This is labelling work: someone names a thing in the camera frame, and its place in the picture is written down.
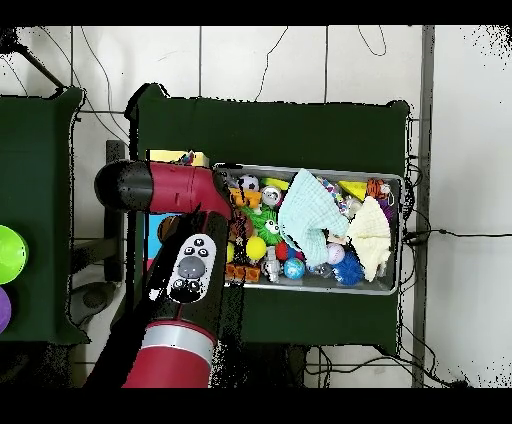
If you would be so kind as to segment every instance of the purple bowl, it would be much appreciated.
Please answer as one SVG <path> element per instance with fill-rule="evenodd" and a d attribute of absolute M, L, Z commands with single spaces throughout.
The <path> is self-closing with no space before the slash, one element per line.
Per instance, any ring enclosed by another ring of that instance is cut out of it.
<path fill-rule="evenodd" d="M 5 290 L 0 287 L 0 334 L 7 328 L 11 319 L 11 302 Z"/>

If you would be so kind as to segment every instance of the plush toy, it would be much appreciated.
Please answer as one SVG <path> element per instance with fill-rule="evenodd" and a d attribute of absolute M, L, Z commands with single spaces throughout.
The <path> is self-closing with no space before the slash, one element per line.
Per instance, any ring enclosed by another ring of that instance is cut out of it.
<path fill-rule="evenodd" d="M 249 217 L 239 209 L 235 209 L 233 220 L 229 225 L 229 241 L 235 241 L 237 237 L 247 240 L 252 236 L 254 227 Z"/>
<path fill-rule="evenodd" d="M 282 240 L 277 225 L 277 214 L 269 206 L 262 205 L 261 214 L 248 207 L 243 207 L 242 211 L 251 219 L 258 231 L 258 237 L 261 237 L 267 246 L 275 246 Z"/>

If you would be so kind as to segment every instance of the white cloth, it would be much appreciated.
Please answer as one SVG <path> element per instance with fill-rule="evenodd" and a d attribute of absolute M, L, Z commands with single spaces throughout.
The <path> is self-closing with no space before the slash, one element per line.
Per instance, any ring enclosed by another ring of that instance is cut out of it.
<path fill-rule="evenodd" d="M 364 199 L 363 206 L 349 224 L 346 237 L 356 249 L 364 277 L 373 281 L 377 268 L 386 263 L 391 252 L 391 231 L 379 203 L 371 196 Z"/>

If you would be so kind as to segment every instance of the orange toy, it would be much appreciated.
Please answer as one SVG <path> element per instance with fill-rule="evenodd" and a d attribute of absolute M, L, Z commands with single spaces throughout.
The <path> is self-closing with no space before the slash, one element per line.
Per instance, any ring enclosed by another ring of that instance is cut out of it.
<path fill-rule="evenodd" d="M 235 203 L 236 206 L 249 206 L 254 209 L 257 208 L 261 202 L 261 192 L 259 191 L 249 191 L 244 190 L 243 195 L 242 191 L 239 188 L 230 188 L 232 202 Z"/>
<path fill-rule="evenodd" d="M 260 269 L 252 266 L 226 264 L 226 280 L 246 283 L 257 283 L 260 279 Z"/>

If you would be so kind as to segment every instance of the metal tray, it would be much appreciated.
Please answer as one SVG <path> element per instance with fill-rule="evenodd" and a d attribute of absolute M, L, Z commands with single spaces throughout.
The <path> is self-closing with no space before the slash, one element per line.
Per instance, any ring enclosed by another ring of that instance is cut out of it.
<path fill-rule="evenodd" d="M 234 177 L 244 174 L 252 174 L 258 178 L 273 177 L 280 180 L 291 181 L 299 168 L 281 168 L 273 166 L 259 165 L 226 165 L 216 164 L 214 168 L 222 171 L 229 171 Z M 258 283 L 246 283 L 245 287 L 250 289 L 270 289 L 270 290 L 292 290 L 309 292 L 332 292 L 332 293 L 352 293 L 364 295 L 390 295 L 396 291 L 400 279 L 400 260 L 401 260 L 401 231 L 402 228 L 402 206 L 404 204 L 404 180 L 398 175 L 378 174 L 366 172 L 348 172 L 308 169 L 315 176 L 322 176 L 331 182 L 344 181 L 368 181 L 370 178 L 376 178 L 388 183 L 391 192 L 395 197 L 393 208 L 393 219 L 390 222 L 391 227 L 391 255 L 387 262 L 386 271 L 383 277 L 375 277 L 372 282 L 361 280 L 353 286 L 343 286 L 334 278 L 323 278 L 313 275 L 306 271 L 300 280 L 291 280 L 284 275 L 279 276 L 278 283 L 270 283 L 265 276 L 261 276 Z"/>

